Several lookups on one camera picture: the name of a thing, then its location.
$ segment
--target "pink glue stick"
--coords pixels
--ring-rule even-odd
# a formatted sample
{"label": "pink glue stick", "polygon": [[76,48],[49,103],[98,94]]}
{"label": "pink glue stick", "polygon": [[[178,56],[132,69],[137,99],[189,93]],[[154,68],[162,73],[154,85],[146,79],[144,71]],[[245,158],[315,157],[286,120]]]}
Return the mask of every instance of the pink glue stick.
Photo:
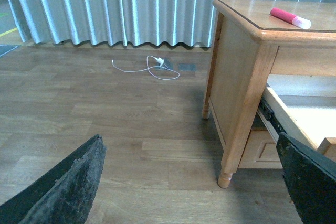
{"label": "pink glue stick", "polygon": [[296,16],[295,14],[286,12],[285,10],[281,10],[279,8],[273,8],[271,10],[271,15],[275,16],[277,18],[280,18],[283,21],[286,21],[290,24],[298,26],[302,29],[309,29],[310,26],[311,26],[310,20],[307,20],[305,18],[301,18],[299,16]]}

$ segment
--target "glue stick cap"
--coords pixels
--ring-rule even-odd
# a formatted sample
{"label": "glue stick cap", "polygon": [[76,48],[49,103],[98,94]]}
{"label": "glue stick cap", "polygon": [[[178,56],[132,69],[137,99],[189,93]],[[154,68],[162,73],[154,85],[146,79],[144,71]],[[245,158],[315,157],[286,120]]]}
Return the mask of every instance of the glue stick cap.
{"label": "glue stick cap", "polygon": [[307,20],[305,18],[301,18],[299,16],[296,16],[293,20],[292,20],[292,24],[295,26],[298,26],[302,29],[309,29],[311,26],[311,22],[310,20]]}

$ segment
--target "wood laminate floor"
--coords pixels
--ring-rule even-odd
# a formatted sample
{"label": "wood laminate floor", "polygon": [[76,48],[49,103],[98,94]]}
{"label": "wood laminate floor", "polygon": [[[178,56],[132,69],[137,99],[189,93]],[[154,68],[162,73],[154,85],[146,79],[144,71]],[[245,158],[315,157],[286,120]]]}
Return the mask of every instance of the wood laminate floor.
{"label": "wood laminate floor", "polygon": [[[147,55],[196,64],[154,79]],[[240,169],[217,185],[223,153],[201,119],[209,53],[26,47],[0,58],[0,204],[95,134],[107,146],[87,223],[301,223],[281,170]],[[156,73],[171,76],[164,71]]]}

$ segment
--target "floor mat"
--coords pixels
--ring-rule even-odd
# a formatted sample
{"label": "floor mat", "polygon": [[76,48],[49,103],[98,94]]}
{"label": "floor mat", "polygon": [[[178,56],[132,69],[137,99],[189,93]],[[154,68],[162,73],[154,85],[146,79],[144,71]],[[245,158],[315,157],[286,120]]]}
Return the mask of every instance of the floor mat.
{"label": "floor mat", "polygon": [[17,46],[0,45],[0,57],[14,50]]}

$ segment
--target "desk leg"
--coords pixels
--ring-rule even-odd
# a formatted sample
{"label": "desk leg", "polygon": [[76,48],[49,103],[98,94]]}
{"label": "desk leg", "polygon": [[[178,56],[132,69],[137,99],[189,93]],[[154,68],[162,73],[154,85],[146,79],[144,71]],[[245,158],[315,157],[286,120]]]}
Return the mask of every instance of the desk leg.
{"label": "desk leg", "polygon": [[214,34],[214,40],[213,40],[212,58],[211,58],[209,71],[208,71],[206,91],[204,94],[204,104],[203,104],[203,110],[202,110],[203,119],[208,119],[210,116],[209,97],[210,97],[212,81],[213,81],[214,71],[215,71],[215,65],[216,65],[216,60],[217,60],[218,45],[219,45],[219,39],[221,36],[223,17],[224,17],[223,14],[217,11],[217,16],[216,16],[217,25],[216,25],[216,30]]}
{"label": "desk leg", "polygon": [[221,170],[221,174],[218,178],[218,185],[221,188],[227,188],[231,182],[233,173],[223,173],[223,169]]}

